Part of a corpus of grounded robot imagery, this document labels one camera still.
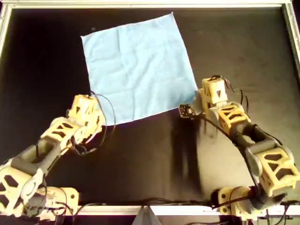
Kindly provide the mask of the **right gripper tan body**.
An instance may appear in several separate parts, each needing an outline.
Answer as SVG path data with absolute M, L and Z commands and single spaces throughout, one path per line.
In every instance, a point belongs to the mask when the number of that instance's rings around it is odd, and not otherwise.
M 202 79 L 202 87 L 198 92 L 206 115 L 209 115 L 210 108 L 225 105 L 228 101 L 225 82 L 220 77 Z

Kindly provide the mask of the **left gripper tan body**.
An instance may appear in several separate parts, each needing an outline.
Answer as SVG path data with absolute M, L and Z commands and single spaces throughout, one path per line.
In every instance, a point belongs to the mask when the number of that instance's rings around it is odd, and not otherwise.
M 97 99 L 89 95 L 76 95 L 67 117 L 88 128 L 101 127 L 105 121 Z

